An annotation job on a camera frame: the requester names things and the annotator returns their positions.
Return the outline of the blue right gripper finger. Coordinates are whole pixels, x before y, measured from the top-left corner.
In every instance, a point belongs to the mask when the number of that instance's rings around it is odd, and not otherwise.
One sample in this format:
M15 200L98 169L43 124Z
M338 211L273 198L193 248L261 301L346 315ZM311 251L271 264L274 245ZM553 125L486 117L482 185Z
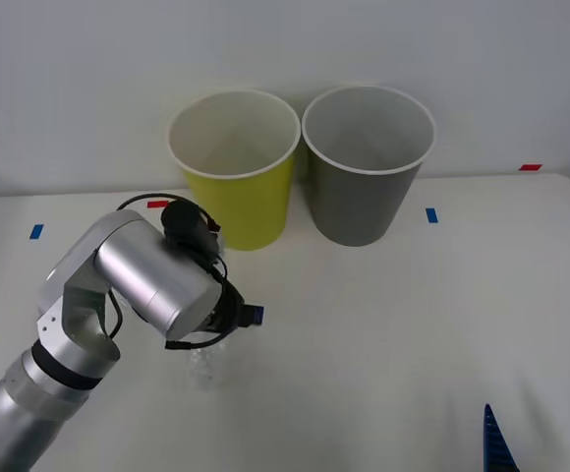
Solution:
M519 472L489 404L484 407L484 472Z

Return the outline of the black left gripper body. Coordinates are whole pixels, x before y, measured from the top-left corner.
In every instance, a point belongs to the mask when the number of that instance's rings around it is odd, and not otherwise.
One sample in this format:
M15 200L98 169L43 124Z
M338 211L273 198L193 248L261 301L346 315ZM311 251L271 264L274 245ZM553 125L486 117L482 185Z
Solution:
M221 297L204 322L204 331L224 336L232 333L238 327L244 304L245 300L237 288L230 281L225 281Z

